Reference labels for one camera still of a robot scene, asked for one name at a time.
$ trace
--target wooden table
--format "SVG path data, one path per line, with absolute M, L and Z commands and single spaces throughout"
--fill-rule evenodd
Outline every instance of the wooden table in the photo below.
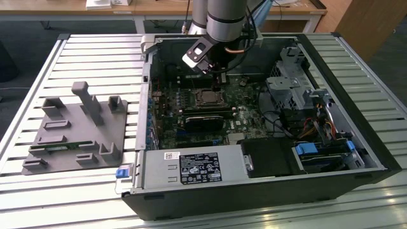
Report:
M 133 0 L 129 6 L 113 5 L 111 9 L 85 10 L 85 0 L 0 0 L 0 21 L 96 21 L 132 20 L 136 32 L 145 33 L 145 20 L 181 20 L 188 0 Z M 272 7 L 267 20 L 306 20 L 304 32 L 314 32 L 326 10 L 310 0 L 287 4 L 290 8 Z

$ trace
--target power supply label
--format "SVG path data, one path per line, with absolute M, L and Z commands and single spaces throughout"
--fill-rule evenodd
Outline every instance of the power supply label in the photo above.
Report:
M 221 181 L 217 153 L 179 156 L 183 185 Z

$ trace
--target gray 3d-printed holder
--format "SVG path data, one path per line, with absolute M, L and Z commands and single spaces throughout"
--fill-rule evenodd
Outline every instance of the gray 3d-printed holder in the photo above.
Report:
M 117 167 L 123 161 L 127 101 L 111 96 L 99 102 L 88 83 L 75 82 L 81 104 L 47 98 L 45 116 L 23 163 L 23 175 Z

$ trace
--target slotted metal surface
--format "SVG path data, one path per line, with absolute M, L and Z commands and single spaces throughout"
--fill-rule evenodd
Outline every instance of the slotted metal surface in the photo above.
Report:
M 119 94 L 129 102 L 123 163 L 135 160 L 140 36 L 72 35 L 55 46 L 32 89 L 32 99 L 23 103 L 27 111 L 21 110 L 21 120 L 7 133 L 8 141 L 1 142 L 7 146 L 0 161 L 0 228 L 407 227 L 404 107 L 340 41 L 327 34 L 308 38 L 402 165 L 399 174 L 336 200 L 153 222 L 141 221 L 115 193 L 115 168 L 23 176 L 21 164 L 44 115 L 39 109 L 44 98 L 61 96 L 64 103 L 77 103 L 69 87 L 80 80 L 88 81 L 89 93 L 97 95 L 99 101 Z M 316 78 L 316 82 L 323 87 L 322 79 Z

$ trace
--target blue latch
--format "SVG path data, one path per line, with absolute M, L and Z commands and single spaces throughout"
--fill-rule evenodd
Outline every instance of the blue latch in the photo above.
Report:
M 348 145 L 348 148 L 351 151 L 354 151 L 356 149 L 355 144 L 352 141 L 347 141 L 346 144 Z
M 298 155 L 303 154 L 316 154 L 318 149 L 315 147 L 314 143 L 300 143 L 296 147 L 295 150 L 298 152 Z
M 116 178 L 128 178 L 129 177 L 129 168 L 119 168 L 116 171 Z

